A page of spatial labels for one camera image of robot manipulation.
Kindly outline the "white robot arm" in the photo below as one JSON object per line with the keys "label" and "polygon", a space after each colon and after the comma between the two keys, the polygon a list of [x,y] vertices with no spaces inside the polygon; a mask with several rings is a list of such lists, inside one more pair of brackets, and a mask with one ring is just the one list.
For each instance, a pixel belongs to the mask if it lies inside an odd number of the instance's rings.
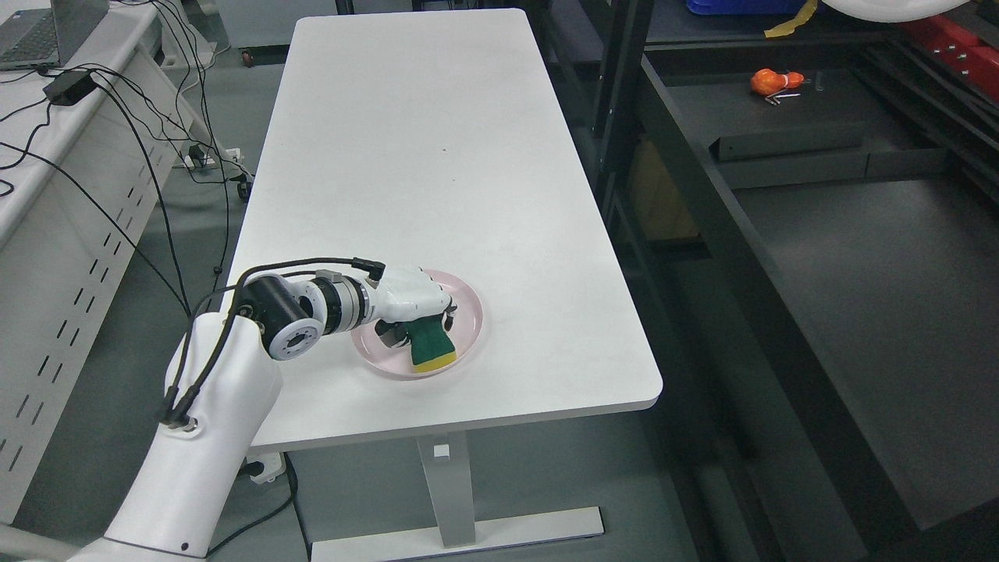
{"label": "white robot arm", "polygon": [[225,312],[190,320],[155,437],[103,536],[75,561],[204,561],[254,434],[277,401],[279,361],[382,319],[386,266],[305,258],[246,269]]}

